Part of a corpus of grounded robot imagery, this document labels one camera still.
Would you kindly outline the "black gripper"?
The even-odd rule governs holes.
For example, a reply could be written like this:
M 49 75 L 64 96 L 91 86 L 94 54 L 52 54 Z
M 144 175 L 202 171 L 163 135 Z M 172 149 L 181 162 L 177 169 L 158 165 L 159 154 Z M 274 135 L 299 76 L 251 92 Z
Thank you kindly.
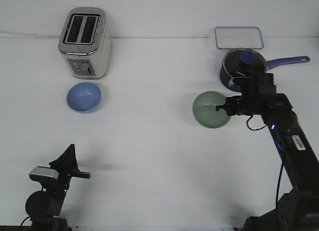
M 58 179 L 41 178 L 42 187 L 57 199 L 64 199 L 70 187 L 71 178 L 90 179 L 89 172 L 80 171 L 77 164 L 75 145 L 68 148 L 56 160 L 49 162 L 50 168 L 59 172 Z
M 240 88 L 241 95 L 227 97 L 225 104 L 216 106 L 216 111 L 225 110 L 229 116 L 260 113 L 262 95 L 276 92 L 274 74 L 252 72 L 249 77 L 250 84 Z

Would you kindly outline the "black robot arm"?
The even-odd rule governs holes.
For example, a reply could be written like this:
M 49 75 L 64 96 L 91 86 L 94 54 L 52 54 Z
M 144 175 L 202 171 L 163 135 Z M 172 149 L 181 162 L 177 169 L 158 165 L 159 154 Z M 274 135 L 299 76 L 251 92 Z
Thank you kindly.
M 91 178 L 89 172 L 79 170 L 74 144 L 49 162 L 49 167 L 37 166 L 30 171 L 29 178 L 41 185 L 41 190 L 32 193 L 25 202 L 32 231 L 72 230 L 60 213 L 73 177 Z
M 319 161 L 313 152 L 288 97 L 277 93 L 274 75 L 251 72 L 231 82 L 241 95 L 227 97 L 217 110 L 228 116 L 260 115 L 268 127 L 292 190 L 276 198 L 275 208 L 249 217 L 244 231 L 317 231 L 319 229 Z

